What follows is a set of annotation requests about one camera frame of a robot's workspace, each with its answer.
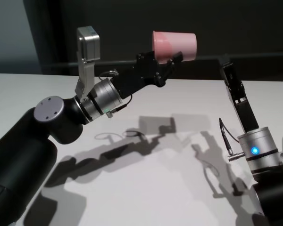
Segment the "dark wall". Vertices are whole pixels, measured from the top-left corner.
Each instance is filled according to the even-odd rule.
[[[283,51],[283,0],[61,0],[69,60],[75,30],[92,25],[103,60],[151,49],[156,31],[194,32],[198,56]]]
[[[101,61],[133,60],[150,51],[153,30],[194,32],[198,60],[183,64],[177,78],[220,79],[217,57],[227,53],[241,79],[283,81],[283,0],[24,2],[43,73],[77,75],[76,30],[91,25],[100,35]],[[96,74],[127,67],[96,66]]]

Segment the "metal bracket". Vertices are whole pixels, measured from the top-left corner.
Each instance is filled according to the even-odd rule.
[[[83,101],[94,86],[94,61],[100,59],[100,37],[91,26],[79,27],[77,45],[79,80],[75,93]]]

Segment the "black robotic arm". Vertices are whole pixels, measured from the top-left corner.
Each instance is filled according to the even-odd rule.
[[[79,138],[83,125],[101,115],[112,117],[127,106],[122,99],[147,85],[162,87],[183,60],[174,55],[164,66],[154,52],[140,53],[134,67],[112,79],[94,85],[94,60],[99,59],[99,37],[92,27],[78,29],[80,78],[76,96],[43,99],[28,110],[14,127],[0,139],[0,226],[16,222],[40,188],[56,162],[57,148]]]

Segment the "black cable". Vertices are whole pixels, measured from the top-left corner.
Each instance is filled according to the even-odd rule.
[[[122,105],[122,106],[120,106],[120,107],[117,107],[117,108],[111,110],[110,112],[111,112],[111,113],[115,113],[115,112],[119,112],[120,110],[124,109],[124,108],[127,107],[128,104],[132,101],[132,98],[133,98],[133,95],[131,95],[130,100],[129,100],[126,104],[124,104],[124,105]]]
[[[226,132],[237,142],[239,141],[228,131],[228,129],[225,127],[224,123],[222,122],[221,118],[219,118],[220,122],[222,123],[222,126],[225,128]]]
[[[128,103],[126,105],[128,105],[131,101],[132,101],[133,96],[131,95],[130,100],[128,101]]]

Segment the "cable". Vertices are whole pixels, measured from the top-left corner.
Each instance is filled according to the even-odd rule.
[[[118,72],[116,69],[112,70],[112,71],[108,71],[108,72],[102,72],[100,75],[99,75],[99,79],[101,81],[103,81],[103,79],[101,78],[102,76],[104,76],[105,74],[107,75],[111,75],[111,76],[117,76],[118,75]]]
[[[222,126],[225,128],[226,132],[237,142],[239,143],[239,141],[227,130],[227,128],[225,127],[224,123],[222,122],[221,118],[219,118],[219,120],[222,123]]]
[[[127,102],[126,105],[128,105],[132,101],[133,96],[131,95],[130,100]]]

